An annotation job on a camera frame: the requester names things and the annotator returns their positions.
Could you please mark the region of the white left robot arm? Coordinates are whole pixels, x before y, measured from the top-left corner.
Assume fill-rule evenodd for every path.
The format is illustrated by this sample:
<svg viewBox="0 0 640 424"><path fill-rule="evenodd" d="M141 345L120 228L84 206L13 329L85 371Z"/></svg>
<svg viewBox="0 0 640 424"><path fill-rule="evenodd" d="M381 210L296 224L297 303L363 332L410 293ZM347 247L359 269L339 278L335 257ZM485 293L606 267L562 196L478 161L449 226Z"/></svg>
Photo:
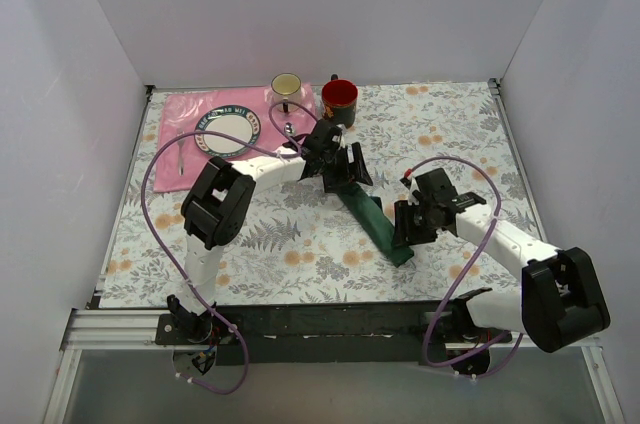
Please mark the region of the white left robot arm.
<svg viewBox="0 0 640 424"><path fill-rule="evenodd" d="M286 135L283 145L261 157L209 159L181 207L187 234L186 289L167 298L174 325L188 342L200 344L212 334L206 306L214 302L224 247L239 234L252 197L317 176L326 193L337 194L355 183L372 184L360 144L347 144L342 130L324 119L308 134Z"/></svg>

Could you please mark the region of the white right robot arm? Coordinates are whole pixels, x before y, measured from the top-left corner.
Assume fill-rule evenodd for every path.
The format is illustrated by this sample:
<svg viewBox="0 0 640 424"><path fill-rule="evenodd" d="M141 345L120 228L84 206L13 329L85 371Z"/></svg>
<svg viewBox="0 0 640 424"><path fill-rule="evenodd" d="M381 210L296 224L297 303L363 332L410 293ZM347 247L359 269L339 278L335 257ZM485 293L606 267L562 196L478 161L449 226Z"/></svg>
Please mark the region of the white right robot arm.
<svg viewBox="0 0 640 424"><path fill-rule="evenodd" d="M520 284L515 294L489 288L455 298L454 333L475 341L489 328L524 333L547 353L607 329L609 310L590 256L562 250L500 220L486 200L460 193L442 168L421 175L406 172L406 200L395 203L393 242L434 242L440 232L477 246Z"/></svg>

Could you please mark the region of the dark green cloth napkin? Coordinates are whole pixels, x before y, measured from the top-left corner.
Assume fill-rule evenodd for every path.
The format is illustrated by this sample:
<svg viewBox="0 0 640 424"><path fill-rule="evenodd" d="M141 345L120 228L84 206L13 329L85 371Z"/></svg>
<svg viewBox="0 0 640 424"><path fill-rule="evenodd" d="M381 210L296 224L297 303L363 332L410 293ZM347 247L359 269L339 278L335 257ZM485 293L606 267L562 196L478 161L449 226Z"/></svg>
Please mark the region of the dark green cloth napkin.
<svg viewBox="0 0 640 424"><path fill-rule="evenodd" d="M393 245L394 225L384 214L379 197L370 196L357 183L343 188L338 192L338 197L377 249L395 267L407 263L414 257L414 252L410 247L395 247Z"/></svg>

